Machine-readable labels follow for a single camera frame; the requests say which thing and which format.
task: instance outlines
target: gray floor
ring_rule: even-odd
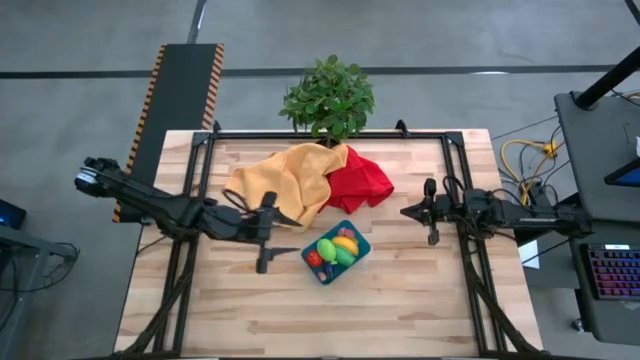
[[[159,45],[186,41],[195,0],[5,0],[0,71],[149,69]],[[225,68],[302,67],[336,53],[362,66],[612,64],[640,27],[622,0],[209,0],[198,42],[226,44]],[[488,128],[492,135],[554,115],[553,95],[601,74],[372,76],[369,128]],[[216,118],[227,129],[288,128],[276,116],[295,77],[223,78]],[[38,294],[25,359],[110,352],[139,227],[113,225],[113,202],[73,188],[86,156],[123,161],[146,79],[0,80],[0,198],[29,211],[26,230],[82,251],[69,278]],[[619,90],[640,88],[634,76]],[[546,140],[552,120],[500,138]],[[517,163],[518,149],[509,151]],[[527,153],[525,167],[533,156]],[[566,160],[561,152],[559,161]],[[551,183],[575,191],[569,166]],[[531,287],[545,348],[635,359],[640,348],[573,332],[570,290]]]

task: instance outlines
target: wooden table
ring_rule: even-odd
[[[462,131],[474,186],[501,187],[488,131]],[[182,190],[191,137],[191,131],[167,133],[156,187],[171,193]],[[220,190],[234,169],[295,143],[299,141],[216,141],[208,196],[223,200]],[[299,253],[278,256],[270,263],[268,274],[258,275],[254,271],[256,247],[202,236],[183,356],[477,354],[454,226],[439,224],[440,243],[430,247],[428,228],[399,213],[400,208],[422,199],[427,177],[435,177],[438,192],[442,192],[445,169],[439,141],[349,140],[348,144],[380,165],[395,192],[379,206],[364,205],[351,216],[339,209],[325,209],[301,234],[277,228],[269,245],[304,248],[339,221],[349,219],[371,243],[371,253],[325,287]],[[140,246],[159,236],[157,228],[146,228]],[[167,240],[137,258],[116,350],[126,348],[157,310],[170,247]],[[515,243],[496,236],[487,242],[487,248],[500,305],[527,340],[541,347]],[[492,344],[486,308],[483,318]]]

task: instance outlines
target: keyboard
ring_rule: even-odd
[[[640,248],[583,245],[593,293],[599,300],[640,300]]]

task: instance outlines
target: green toy fruit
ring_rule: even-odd
[[[316,245],[318,253],[324,261],[329,262],[331,265],[337,264],[336,262],[336,246],[333,245],[329,239],[320,239]]]
[[[336,246],[336,261],[340,265],[349,267],[356,261],[356,258],[351,255],[349,250],[342,246]]]

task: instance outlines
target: green leaves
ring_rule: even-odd
[[[311,125],[314,137],[345,139],[359,133],[373,112],[372,87],[357,64],[346,67],[331,55],[326,62],[316,60],[316,68],[305,71],[297,86],[287,89],[278,115],[293,120],[295,128]]]

